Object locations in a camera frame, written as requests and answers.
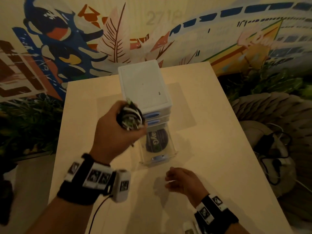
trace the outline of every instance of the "wrist strap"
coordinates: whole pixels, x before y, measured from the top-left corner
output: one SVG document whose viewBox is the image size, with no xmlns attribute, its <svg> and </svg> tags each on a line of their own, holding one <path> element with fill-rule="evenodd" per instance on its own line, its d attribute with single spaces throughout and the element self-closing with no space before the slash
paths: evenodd
<svg viewBox="0 0 312 234">
<path fill-rule="evenodd" d="M 94 204 L 100 194 L 110 195 L 116 172 L 109 165 L 96 163 L 87 153 L 69 168 L 57 196 L 71 203 Z"/>
<path fill-rule="evenodd" d="M 196 207 L 195 218 L 202 233 L 224 234 L 238 218 L 216 195 L 207 195 Z"/>
</svg>

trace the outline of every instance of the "right hand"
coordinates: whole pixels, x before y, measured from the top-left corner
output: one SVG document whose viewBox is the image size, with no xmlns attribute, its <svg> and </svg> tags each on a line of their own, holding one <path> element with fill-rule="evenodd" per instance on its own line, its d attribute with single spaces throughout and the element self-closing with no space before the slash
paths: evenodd
<svg viewBox="0 0 312 234">
<path fill-rule="evenodd" d="M 196 208 L 202 199 L 209 195 L 199 178 L 193 173 L 184 168 L 171 167 L 166 173 L 166 188 L 170 192 L 177 192 L 187 196 L 190 203 Z"/>
</svg>

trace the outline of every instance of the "left hand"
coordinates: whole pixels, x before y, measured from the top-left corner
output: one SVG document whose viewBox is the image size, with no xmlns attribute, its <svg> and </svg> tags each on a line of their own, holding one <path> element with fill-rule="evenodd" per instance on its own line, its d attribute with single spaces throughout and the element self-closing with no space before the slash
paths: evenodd
<svg viewBox="0 0 312 234">
<path fill-rule="evenodd" d="M 146 135 L 147 124 L 139 130 L 127 131 L 117 123 L 116 116 L 126 104 L 126 101 L 117 101 L 99 119 L 96 125 L 93 146 L 89 153 L 95 161 L 110 164 L 115 157 L 123 153 L 139 138 Z"/>
</svg>

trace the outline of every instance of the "table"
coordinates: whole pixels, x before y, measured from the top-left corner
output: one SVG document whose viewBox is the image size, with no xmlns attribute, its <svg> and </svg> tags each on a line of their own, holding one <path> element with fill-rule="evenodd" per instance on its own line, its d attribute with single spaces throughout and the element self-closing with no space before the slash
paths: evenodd
<svg viewBox="0 0 312 234">
<path fill-rule="evenodd" d="M 111 166 L 132 174 L 128 199 L 106 201 L 91 233 L 183 233 L 183 223 L 194 220 L 195 210 L 185 196 L 164 188 L 170 166 L 194 171 L 250 233 L 292 233 L 211 65 L 202 62 L 161 72 L 173 101 L 169 128 L 179 152 L 151 168 L 139 163 L 138 145 L 117 157 Z M 49 202 L 74 157 L 91 149 L 98 118 L 118 99 L 118 75 L 68 83 Z M 90 220 L 102 200 L 96 201 Z"/>
</svg>

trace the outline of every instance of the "drawer handle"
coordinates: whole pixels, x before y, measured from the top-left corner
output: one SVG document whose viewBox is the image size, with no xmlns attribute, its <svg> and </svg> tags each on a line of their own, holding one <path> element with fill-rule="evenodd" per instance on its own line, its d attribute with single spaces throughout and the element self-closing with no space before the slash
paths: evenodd
<svg viewBox="0 0 312 234">
<path fill-rule="evenodd" d="M 153 121 L 148 121 L 147 122 L 147 125 L 154 125 L 154 124 L 156 124 L 156 123 L 158 123 L 158 122 L 160 122 L 160 120 L 153 120 Z"/>
<path fill-rule="evenodd" d="M 151 113 L 144 114 L 143 117 L 145 119 L 149 119 L 149 118 L 157 117 L 159 115 L 160 115 L 160 112 L 151 112 Z"/>
</svg>

